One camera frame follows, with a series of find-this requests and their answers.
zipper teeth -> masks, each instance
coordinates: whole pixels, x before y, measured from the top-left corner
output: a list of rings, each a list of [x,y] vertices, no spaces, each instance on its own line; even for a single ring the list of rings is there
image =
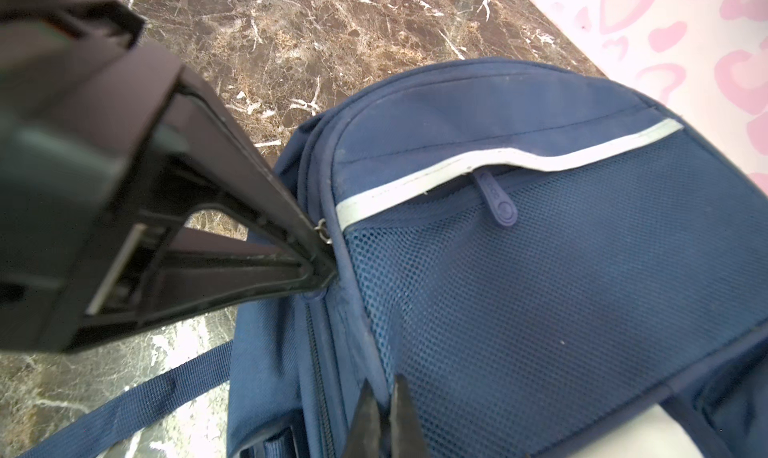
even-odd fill
[[[331,434],[331,422],[328,415],[328,404],[326,403],[325,388],[322,387],[322,376],[320,375],[320,358],[317,356],[317,342],[315,341],[315,330],[312,327],[312,316],[310,307],[306,307],[306,328],[310,337],[310,353],[312,354],[312,370],[315,375],[315,388],[317,388],[318,403],[320,405],[320,420],[322,421],[322,444],[325,447],[325,454],[328,458],[336,455],[336,448],[333,446],[333,434]]]

marble tabletop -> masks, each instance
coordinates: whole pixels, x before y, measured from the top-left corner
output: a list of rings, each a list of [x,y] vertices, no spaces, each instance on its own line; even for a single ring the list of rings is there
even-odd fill
[[[600,76],[527,0],[127,4],[146,18],[146,39],[159,41],[208,80],[272,164],[304,120],[417,66],[506,56]],[[193,225],[243,234],[211,213]],[[230,339],[235,313],[217,311],[75,355],[0,354],[0,458]],[[219,386],[105,456],[224,456],[227,391]]]

white fabric panel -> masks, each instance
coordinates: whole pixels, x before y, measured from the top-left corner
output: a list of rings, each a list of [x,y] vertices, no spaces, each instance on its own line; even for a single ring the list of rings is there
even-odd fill
[[[656,142],[683,126],[666,118],[662,122],[632,135],[621,136],[561,156],[538,156],[516,148],[477,150],[443,160],[419,172],[404,176],[387,184],[356,194],[336,205],[341,230],[376,213],[383,212],[409,199],[419,196],[459,175],[471,173],[485,165],[511,165],[542,172],[561,172],[571,168],[599,162],[636,148]]]
[[[571,458],[704,458],[683,427],[659,405]]]

white stripe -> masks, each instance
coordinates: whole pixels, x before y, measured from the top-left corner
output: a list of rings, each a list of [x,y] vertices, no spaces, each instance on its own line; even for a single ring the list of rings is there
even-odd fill
[[[571,458],[702,458],[683,427],[659,405],[586,446]]]
[[[649,145],[682,128],[683,126],[672,118],[666,118],[642,132],[621,136],[609,142],[561,156],[539,156],[516,148],[494,148],[462,153],[394,182],[350,196],[336,205],[336,215],[339,218],[339,226],[344,231],[353,223],[407,202],[435,186],[449,182],[459,175],[471,173],[481,166],[511,165],[541,172],[561,172]]]

purple zipper pull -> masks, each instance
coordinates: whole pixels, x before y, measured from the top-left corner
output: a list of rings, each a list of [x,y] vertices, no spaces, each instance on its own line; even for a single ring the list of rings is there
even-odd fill
[[[512,199],[504,192],[493,174],[486,168],[478,168],[472,172],[472,178],[480,188],[480,193],[491,209],[496,223],[504,228],[513,226],[518,220],[518,207],[514,206]]]

